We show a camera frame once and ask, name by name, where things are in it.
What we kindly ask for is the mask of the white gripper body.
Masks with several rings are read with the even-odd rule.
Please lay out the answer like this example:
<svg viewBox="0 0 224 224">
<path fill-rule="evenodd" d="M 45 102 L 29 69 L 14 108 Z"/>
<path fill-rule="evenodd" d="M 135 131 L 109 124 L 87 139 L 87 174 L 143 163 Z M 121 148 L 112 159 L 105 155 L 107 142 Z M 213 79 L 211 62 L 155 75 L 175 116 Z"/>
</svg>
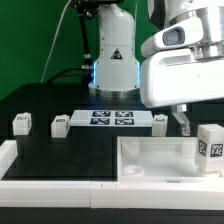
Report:
<svg viewBox="0 0 224 224">
<path fill-rule="evenodd" d="M 224 59 L 196 61 L 189 49 L 156 53 L 142 63 L 140 96 L 148 108 L 224 98 Z"/>
</svg>

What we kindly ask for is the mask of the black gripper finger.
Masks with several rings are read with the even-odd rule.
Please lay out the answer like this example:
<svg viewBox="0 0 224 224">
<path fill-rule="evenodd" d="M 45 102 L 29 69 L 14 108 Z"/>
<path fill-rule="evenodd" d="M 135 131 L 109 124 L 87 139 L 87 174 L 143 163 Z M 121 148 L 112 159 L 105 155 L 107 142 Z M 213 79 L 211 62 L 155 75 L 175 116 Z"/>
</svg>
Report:
<svg viewBox="0 0 224 224">
<path fill-rule="evenodd" d="M 190 121 L 185 115 L 187 111 L 187 106 L 185 104 L 178 104 L 171 106 L 171 112 L 175 119 L 179 122 L 181 126 L 181 132 L 183 136 L 189 136 L 191 133 L 190 130 Z"/>
</svg>

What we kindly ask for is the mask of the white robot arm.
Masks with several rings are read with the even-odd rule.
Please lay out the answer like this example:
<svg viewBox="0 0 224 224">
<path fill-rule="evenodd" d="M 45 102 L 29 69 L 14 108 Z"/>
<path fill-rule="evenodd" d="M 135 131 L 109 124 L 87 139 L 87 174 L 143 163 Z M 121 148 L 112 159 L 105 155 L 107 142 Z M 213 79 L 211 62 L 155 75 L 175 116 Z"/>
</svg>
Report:
<svg viewBox="0 0 224 224">
<path fill-rule="evenodd" d="M 158 32 L 141 45 L 135 59 L 133 17 L 123 0 L 72 0 L 82 19 L 99 16 L 100 54 L 89 90 L 123 97 L 138 91 L 148 108 L 169 106 L 190 134 L 185 105 L 224 98 L 224 0 L 146 0 Z"/>
</svg>

